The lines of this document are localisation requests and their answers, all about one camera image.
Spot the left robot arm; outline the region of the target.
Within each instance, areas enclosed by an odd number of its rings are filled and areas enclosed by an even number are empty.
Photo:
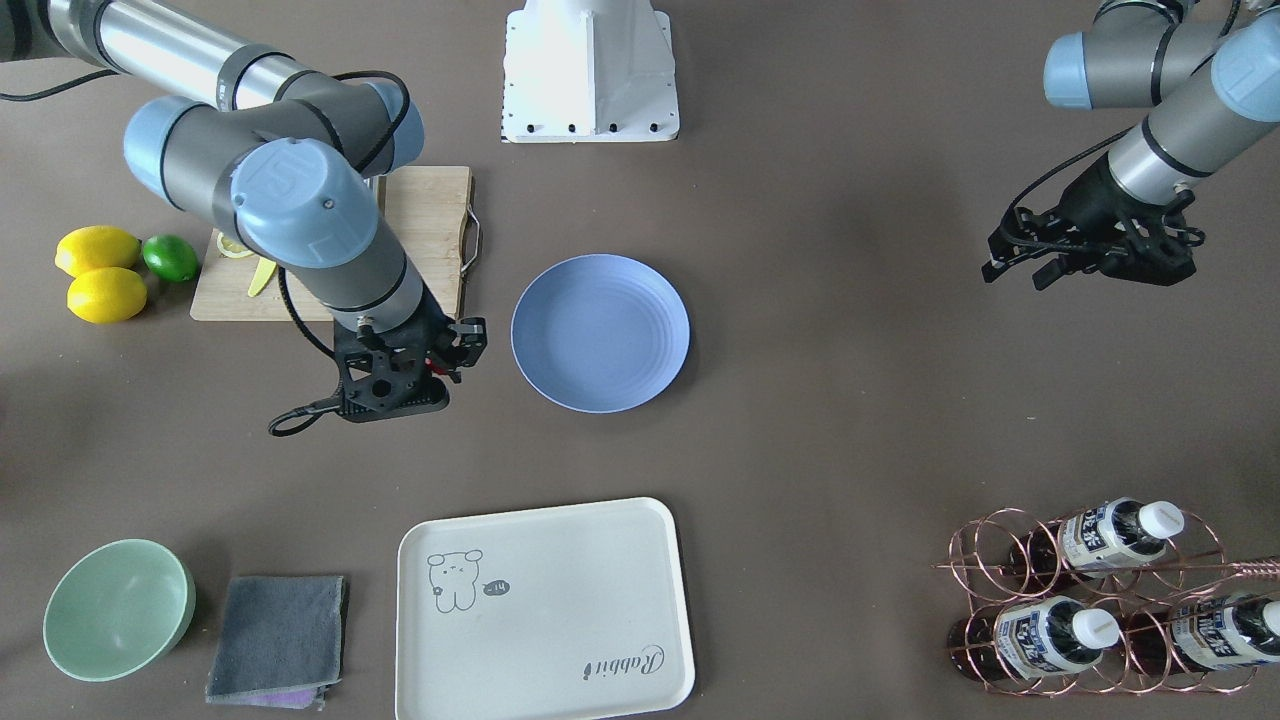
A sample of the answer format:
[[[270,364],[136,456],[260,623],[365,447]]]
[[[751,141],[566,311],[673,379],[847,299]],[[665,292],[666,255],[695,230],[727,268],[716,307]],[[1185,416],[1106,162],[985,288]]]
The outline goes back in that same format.
[[[1092,27],[1057,38],[1043,69],[1057,108],[1143,108],[1133,128],[1043,213],[1011,201],[989,237],[986,282],[1044,259],[1044,290],[1074,273],[1170,286],[1193,275],[1204,241],[1185,209],[1194,187],[1277,127],[1277,4],[1245,27],[1193,22],[1190,1],[1103,1]]]

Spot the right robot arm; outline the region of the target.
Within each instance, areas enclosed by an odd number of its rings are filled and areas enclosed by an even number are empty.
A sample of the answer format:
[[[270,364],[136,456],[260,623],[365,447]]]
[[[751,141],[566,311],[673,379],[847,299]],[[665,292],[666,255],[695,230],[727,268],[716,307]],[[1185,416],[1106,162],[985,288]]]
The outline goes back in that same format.
[[[448,406],[486,325],[442,309],[367,186],[424,147],[398,76],[326,76],[163,1],[5,1],[3,60],[47,58],[157,86],[123,137],[134,178],[276,263],[333,316],[337,388],[279,416],[274,436],[325,413],[375,421]]]

